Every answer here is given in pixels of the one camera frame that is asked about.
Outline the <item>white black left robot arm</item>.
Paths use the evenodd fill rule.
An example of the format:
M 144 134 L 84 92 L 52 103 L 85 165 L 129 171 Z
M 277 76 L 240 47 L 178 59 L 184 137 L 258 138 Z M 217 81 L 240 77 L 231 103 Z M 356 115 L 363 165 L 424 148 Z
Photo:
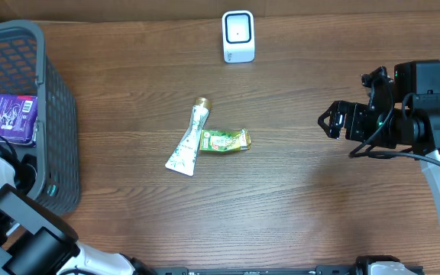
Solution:
M 154 275 L 140 260 L 85 245 L 61 217 L 28 197 L 37 174 L 0 137 L 0 274 Z

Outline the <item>white tube gold cap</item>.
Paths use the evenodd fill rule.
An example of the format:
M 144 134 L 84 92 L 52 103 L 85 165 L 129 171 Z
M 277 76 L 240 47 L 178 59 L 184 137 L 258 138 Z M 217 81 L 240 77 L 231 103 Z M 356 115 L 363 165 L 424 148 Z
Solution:
M 193 176 L 202 129 L 208 119 L 211 102 L 198 97 L 192 107 L 189 127 L 182 140 L 166 162 L 165 167 L 178 173 Z

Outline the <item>purple pad package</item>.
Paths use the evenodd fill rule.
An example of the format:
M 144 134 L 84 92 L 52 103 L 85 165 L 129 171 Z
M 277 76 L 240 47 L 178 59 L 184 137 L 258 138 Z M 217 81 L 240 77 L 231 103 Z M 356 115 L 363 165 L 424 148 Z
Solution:
M 37 110 L 37 96 L 0 94 L 0 136 L 11 144 L 34 147 Z

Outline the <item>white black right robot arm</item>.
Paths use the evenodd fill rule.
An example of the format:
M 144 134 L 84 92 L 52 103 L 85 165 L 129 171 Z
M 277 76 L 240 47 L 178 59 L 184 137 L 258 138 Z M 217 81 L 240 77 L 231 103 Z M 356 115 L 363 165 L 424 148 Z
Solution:
M 361 77 L 368 103 L 335 101 L 318 118 L 325 134 L 359 145 L 350 158 L 419 161 L 440 225 L 440 60 L 380 66 Z

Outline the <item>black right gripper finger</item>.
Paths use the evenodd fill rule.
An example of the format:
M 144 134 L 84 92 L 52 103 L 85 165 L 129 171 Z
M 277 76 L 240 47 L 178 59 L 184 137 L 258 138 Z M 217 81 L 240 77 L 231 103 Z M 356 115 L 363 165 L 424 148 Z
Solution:
M 328 121 L 333 121 L 339 110 L 340 103 L 340 101 L 334 101 L 328 109 L 319 116 L 318 122 L 324 122 L 326 119 L 328 119 Z
M 329 138 L 338 137 L 338 127 L 335 126 L 332 115 L 320 115 L 318 118 L 318 125 L 322 128 Z

